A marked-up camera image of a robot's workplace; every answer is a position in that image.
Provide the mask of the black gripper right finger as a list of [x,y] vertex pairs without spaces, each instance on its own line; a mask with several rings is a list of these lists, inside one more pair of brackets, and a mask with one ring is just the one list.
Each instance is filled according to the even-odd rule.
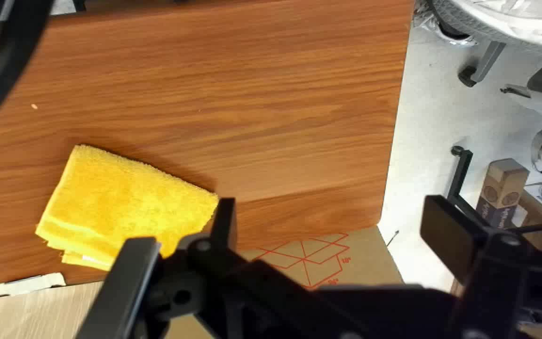
[[457,280],[466,278],[485,243],[483,228],[442,196],[423,199],[419,235]]

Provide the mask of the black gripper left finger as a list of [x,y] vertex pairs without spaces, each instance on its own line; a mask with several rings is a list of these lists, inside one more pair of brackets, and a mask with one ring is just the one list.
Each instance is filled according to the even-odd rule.
[[157,248],[154,237],[135,237],[122,245],[77,339],[150,339],[144,293],[157,263]]

